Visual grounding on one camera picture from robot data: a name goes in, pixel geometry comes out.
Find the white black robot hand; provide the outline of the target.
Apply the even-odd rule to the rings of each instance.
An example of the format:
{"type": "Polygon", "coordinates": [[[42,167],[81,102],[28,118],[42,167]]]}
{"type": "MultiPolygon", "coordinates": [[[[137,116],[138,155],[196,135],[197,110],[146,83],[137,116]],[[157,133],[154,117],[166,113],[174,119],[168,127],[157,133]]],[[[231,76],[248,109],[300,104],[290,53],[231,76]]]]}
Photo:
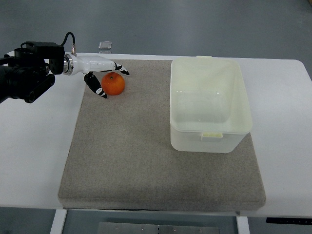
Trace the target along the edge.
{"type": "Polygon", "coordinates": [[[101,56],[78,56],[74,54],[64,55],[64,75],[75,75],[79,72],[85,74],[84,81],[92,92],[107,98],[98,78],[93,72],[107,72],[107,71],[120,71],[122,74],[129,75],[130,73],[122,65],[106,59],[101,56]]]}

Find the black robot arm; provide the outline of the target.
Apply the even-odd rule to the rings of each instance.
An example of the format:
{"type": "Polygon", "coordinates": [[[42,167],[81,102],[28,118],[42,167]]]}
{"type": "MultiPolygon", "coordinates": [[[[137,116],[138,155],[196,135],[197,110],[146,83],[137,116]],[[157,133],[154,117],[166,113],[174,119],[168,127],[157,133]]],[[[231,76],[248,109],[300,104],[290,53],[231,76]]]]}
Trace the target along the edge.
{"type": "Polygon", "coordinates": [[[72,68],[64,50],[69,36],[75,52],[75,36],[68,32],[61,44],[26,41],[14,50],[13,56],[5,54],[0,58],[0,101],[12,98],[33,103],[50,89],[56,75],[72,68]]]}

